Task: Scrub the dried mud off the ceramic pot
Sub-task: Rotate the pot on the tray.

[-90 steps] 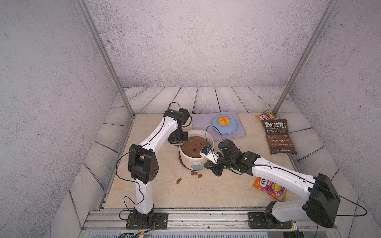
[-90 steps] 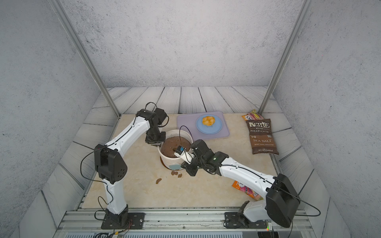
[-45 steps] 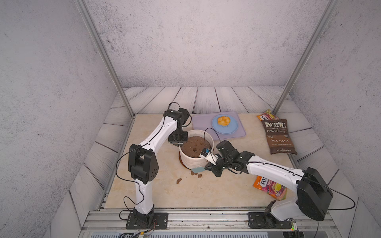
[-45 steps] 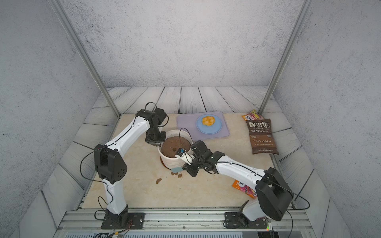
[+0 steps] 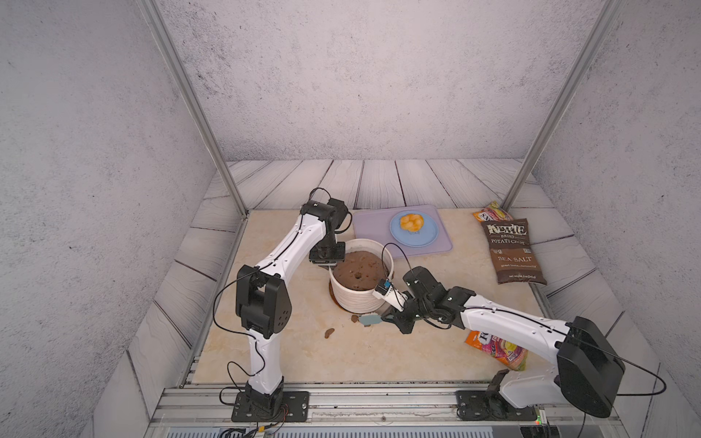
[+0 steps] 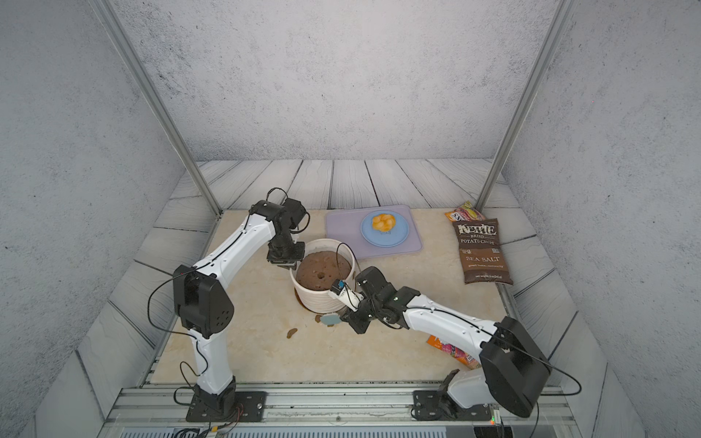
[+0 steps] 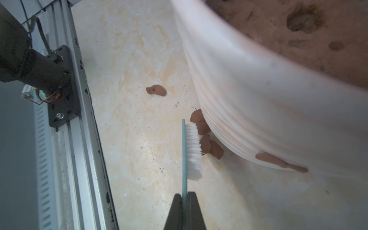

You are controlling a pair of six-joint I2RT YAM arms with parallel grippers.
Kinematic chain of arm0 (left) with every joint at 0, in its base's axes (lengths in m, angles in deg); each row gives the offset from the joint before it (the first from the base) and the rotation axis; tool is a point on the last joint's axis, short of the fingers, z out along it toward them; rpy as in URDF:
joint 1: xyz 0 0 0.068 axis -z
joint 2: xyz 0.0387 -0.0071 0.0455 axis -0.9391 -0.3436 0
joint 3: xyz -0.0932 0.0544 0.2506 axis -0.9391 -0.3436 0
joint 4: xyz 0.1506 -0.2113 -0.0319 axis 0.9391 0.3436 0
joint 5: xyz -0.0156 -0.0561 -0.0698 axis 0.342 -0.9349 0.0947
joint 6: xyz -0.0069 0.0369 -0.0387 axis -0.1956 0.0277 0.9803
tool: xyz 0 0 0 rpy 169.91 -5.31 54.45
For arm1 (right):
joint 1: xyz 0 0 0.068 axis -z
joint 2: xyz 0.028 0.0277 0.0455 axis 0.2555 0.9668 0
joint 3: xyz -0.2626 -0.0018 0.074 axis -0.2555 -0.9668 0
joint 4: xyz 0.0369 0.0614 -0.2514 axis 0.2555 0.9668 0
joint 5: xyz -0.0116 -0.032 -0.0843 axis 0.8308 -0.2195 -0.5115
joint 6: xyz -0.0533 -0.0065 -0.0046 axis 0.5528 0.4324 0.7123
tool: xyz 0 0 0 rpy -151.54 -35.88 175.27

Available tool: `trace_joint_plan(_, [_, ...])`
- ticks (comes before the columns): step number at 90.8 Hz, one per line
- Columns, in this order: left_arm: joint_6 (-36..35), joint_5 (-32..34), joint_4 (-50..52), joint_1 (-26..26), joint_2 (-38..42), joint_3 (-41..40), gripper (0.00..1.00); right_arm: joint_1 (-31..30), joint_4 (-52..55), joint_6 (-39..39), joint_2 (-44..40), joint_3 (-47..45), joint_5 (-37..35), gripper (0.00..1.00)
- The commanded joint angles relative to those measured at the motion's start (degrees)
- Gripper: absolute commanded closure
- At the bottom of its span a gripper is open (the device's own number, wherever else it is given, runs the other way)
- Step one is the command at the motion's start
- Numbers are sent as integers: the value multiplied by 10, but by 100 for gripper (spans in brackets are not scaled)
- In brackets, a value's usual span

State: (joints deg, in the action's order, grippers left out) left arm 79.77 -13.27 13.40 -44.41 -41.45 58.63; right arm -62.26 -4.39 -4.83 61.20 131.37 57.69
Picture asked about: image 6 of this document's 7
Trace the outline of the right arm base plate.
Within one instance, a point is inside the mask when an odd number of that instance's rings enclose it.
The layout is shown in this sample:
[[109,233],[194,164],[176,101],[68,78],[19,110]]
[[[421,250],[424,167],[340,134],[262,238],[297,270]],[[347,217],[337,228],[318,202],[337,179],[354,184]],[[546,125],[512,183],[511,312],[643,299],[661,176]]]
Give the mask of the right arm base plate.
[[493,420],[488,405],[475,405],[461,408],[446,393],[435,391],[414,391],[413,407],[410,412],[416,421],[490,422]]

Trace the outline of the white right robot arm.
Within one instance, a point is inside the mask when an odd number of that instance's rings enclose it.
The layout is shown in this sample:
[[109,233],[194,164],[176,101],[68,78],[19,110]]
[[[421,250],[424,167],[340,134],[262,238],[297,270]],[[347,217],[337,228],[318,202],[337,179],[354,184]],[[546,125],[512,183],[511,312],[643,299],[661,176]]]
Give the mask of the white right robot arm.
[[537,407],[552,366],[516,319],[477,319],[442,306],[418,290],[395,288],[375,266],[355,284],[335,280],[329,296],[346,310],[341,320],[363,334],[377,320],[395,330],[434,336],[479,363],[476,370],[452,370],[438,389],[414,395],[418,421],[487,421],[493,405],[519,418]]

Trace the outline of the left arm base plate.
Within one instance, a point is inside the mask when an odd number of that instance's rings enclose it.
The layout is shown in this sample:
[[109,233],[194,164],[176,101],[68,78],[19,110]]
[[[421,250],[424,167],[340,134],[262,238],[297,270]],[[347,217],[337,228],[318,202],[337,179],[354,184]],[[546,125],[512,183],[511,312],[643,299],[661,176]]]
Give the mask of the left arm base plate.
[[211,394],[195,389],[185,420],[188,423],[259,423],[263,420],[266,392],[226,390]]

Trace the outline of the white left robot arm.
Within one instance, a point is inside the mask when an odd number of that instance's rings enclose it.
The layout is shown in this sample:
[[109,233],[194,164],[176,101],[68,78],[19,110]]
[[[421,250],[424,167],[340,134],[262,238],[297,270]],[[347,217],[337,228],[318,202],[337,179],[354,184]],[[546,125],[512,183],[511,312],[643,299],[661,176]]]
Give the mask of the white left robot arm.
[[268,263],[295,268],[305,257],[305,244],[294,235],[307,215],[295,199],[287,198],[281,204],[261,200],[212,253],[173,273],[173,304],[186,335],[193,339],[199,392],[219,396],[234,381],[223,332],[235,308],[226,289],[263,246],[268,248]]

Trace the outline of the white ceramic pot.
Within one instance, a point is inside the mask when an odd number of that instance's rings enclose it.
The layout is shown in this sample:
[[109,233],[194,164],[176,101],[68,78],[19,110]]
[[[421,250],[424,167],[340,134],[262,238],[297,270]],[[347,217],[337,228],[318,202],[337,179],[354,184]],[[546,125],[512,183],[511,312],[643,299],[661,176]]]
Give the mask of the white ceramic pot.
[[336,280],[353,285],[360,272],[352,250],[343,242],[322,238],[305,244],[305,255],[296,269],[290,271],[293,288],[307,310],[329,314],[345,308],[330,295]]

